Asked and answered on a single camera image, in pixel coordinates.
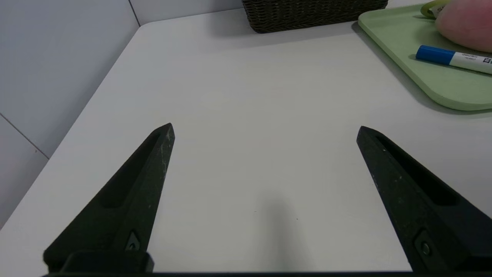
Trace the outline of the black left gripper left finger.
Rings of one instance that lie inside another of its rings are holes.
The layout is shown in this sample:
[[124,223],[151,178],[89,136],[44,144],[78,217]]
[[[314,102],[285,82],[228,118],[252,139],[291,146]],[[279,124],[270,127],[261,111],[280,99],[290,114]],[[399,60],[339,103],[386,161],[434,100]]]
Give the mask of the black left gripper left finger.
[[150,274],[147,248],[175,141],[152,131],[44,251],[50,274]]

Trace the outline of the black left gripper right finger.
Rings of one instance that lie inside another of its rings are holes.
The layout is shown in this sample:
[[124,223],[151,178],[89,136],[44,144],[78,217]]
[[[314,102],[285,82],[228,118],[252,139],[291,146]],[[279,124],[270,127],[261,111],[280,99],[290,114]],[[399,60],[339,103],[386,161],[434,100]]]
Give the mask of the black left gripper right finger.
[[491,273],[490,217],[379,131],[357,144],[413,272]]

